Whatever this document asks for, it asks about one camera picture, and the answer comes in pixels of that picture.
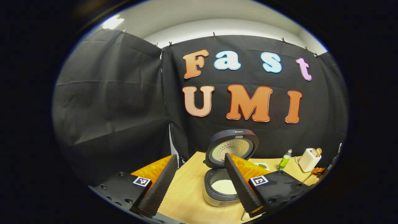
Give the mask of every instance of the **screw hole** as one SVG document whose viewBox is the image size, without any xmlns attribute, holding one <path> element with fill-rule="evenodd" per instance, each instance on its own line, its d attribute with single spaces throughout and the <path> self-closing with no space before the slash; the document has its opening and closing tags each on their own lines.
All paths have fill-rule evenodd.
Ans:
<svg viewBox="0 0 398 224">
<path fill-rule="evenodd" d="M 129 199 L 129 198 L 125 198 L 125 202 L 131 204 L 133 201 L 131 199 Z"/>
</svg>

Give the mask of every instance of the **wooden table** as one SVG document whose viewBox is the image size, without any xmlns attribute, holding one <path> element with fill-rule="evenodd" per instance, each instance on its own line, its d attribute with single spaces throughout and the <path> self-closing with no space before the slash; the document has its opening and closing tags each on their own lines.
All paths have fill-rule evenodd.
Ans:
<svg viewBox="0 0 398 224">
<path fill-rule="evenodd" d="M 188 224 L 243 223 L 244 209 L 238 203 L 232 206 L 215 207 L 209 205 L 203 197 L 205 173 L 210 169 L 203 163 L 205 153 L 196 152 L 179 170 L 158 209 L 158 212 L 175 220 Z M 249 159 L 252 163 L 266 163 L 274 172 L 280 159 Z M 310 172 L 304 173 L 292 157 L 283 169 L 299 181 L 305 180 Z M 311 176 L 304 184 L 311 185 L 318 178 Z"/>
</svg>

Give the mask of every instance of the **rice cooker lid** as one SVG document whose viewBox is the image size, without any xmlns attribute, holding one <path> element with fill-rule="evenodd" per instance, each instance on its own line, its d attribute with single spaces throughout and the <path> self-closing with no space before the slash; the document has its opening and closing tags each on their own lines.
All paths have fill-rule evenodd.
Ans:
<svg viewBox="0 0 398 224">
<path fill-rule="evenodd" d="M 216 133 L 210 138 L 205 163 L 209 168 L 224 168 L 225 153 L 249 159 L 257 149 L 258 137 L 250 130 L 232 129 Z"/>
</svg>

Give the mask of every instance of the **dish soap bottle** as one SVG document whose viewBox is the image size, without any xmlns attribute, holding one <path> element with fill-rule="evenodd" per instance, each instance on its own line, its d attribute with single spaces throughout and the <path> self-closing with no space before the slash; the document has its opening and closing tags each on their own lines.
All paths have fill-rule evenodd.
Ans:
<svg viewBox="0 0 398 224">
<path fill-rule="evenodd" d="M 289 159 L 292 157 L 292 150 L 289 149 L 287 153 L 283 156 L 281 163 L 278 165 L 278 170 L 283 170 L 284 167 L 286 166 L 287 162 L 289 162 Z"/>
</svg>

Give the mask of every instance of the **black backdrop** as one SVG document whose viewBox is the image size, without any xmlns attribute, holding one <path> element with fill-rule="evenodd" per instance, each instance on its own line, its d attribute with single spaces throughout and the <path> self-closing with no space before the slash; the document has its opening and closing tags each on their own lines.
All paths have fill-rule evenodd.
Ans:
<svg viewBox="0 0 398 224">
<path fill-rule="evenodd" d="M 183 56 L 206 49 L 204 66 L 198 68 L 201 74 L 185 79 Z M 234 51 L 238 54 L 241 67 L 237 70 L 218 70 L 214 67 L 215 55 L 221 51 Z M 281 58 L 282 71 L 268 73 L 263 67 L 260 55 L 263 52 L 276 53 Z M 311 81 L 301 75 L 296 60 L 303 58 L 309 65 Z M 348 94 L 343 76 L 329 53 L 314 57 L 302 47 L 283 43 L 275 39 L 224 35 L 203 37 L 165 47 L 162 53 L 164 95 L 168 114 L 171 117 L 173 144 L 179 153 L 189 157 L 196 151 L 205 152 L 210 137 L 217 132 L 243 128 L 252 130 L 260 139 L 253 158 L 281 158 L 288 149 L 292 156 L 300 156 L 306 148 L 322 148 L 320 167 L 326 167 L 337 154 L 339 144 L 345 139 L 348 126 Z M 272 89 L 268 115 L 270 121 L 255 122 L 251 118 L 230 120 L 231 93 L 227 87 L 241 84 L 249 97 L 259 86 Z M 185 110 L 182 88 L 194 86 L 196 108 L 203 107 L 201 86 L 210 85 L 212 108 L 205 117 L 190 115 Z M 285 118 L 289 113 L 288 91 L 302 93 L 299 118 L 296 124 L 288 124 Z"/>
<path fill-rule="evenodd" d="M 209 55 L 201 74 L 185 79 L 183 56 L 202 49 Z M 225 50 L 238 54 L 238 70 L 214 67 L 215 55 Z M 265 72 L 263 52 L 279 55 L 281 72 Z M 298 58 L 309 64 L 311 81 L 302 77 Z M 231 84 L 243 85 L 250 97 L 259 86 L 270 87 L 270 121 L 227 119 Z M 182 88 L 204 85 L 215 87 L 212 110 L 195 117 L 185 110 Z M 285 122 L 290 90 L 302 93 L 296 124 Z M 203 106 L 200 91 L 195 106 Z M 288 149 L 300 156 L 306 148 L 320 147 L 317 166 L 326 167 L 347 132 L 348 96 L 329 53 L 314 57 L 289 43 L 242 35 L 193 39 L 162 50 L 131 34 L 100 29 L 80 41 L 66 60 L 55 85 L 53 121 L 63 154 L 89 185 L 169 155 L 169 124 L 173 145 L 186 159 L 205 152 L 213 134 L 244 128 L 260 139 L 253 158 L 281 158 Z"/>
<path fill-rule="evenodd" d="M 160 53 L 138 37 L 100 29 L 65 62 L 54 90 L 54 129 L 87 184 L 170 155 Z"/>
</svg>

